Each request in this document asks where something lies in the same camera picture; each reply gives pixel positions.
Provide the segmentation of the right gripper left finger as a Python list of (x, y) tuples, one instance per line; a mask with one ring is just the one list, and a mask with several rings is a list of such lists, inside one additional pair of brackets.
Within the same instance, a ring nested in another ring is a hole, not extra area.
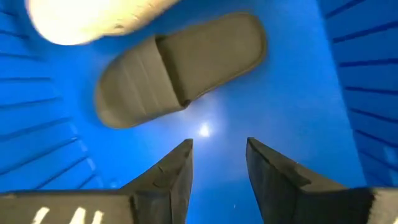
[(0, 194), (0, 224), (186, 224), (193, 141), (186, 139), (117, 190)]

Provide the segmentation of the blue plastic bin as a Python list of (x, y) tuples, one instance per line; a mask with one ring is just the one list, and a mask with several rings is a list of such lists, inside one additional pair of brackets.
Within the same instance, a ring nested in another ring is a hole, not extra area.
[[(116, 130), (97, 79), (142, 40), (234, 12), (267, 57), (182, 111)], [(53, 44), (24, 0), (0, 0), (0, 192), (118, 189), (193, 139), (189, 224), (262, 221), (246, 167), (254, 137), (348, 187), (398, 187), (398, 0), (180, 0), (132, 34)]]

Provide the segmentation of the white slide sandal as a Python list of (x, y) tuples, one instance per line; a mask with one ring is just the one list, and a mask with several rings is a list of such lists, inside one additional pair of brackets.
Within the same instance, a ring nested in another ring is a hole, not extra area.
[(24, 0), (34, 29), (58, 45), (82, 45), (126, 35), (180, 0)]

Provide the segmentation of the grey slide sandal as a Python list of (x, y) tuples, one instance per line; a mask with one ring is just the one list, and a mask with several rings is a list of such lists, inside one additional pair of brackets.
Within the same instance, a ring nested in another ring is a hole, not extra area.
[(96, 83), (96, 114), (105, 126), (126, 129), (184, 110), (256, 68), (266, 54), (262, 22), (247, 12), (154, 35), (106, 67)]

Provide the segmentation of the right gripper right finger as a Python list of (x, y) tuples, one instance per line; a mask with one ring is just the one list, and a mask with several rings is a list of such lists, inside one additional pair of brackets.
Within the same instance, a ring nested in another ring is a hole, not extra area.
[(246, 163), (264, 224), (398, 224), (397, 187), (345, 187), (255, 138)]

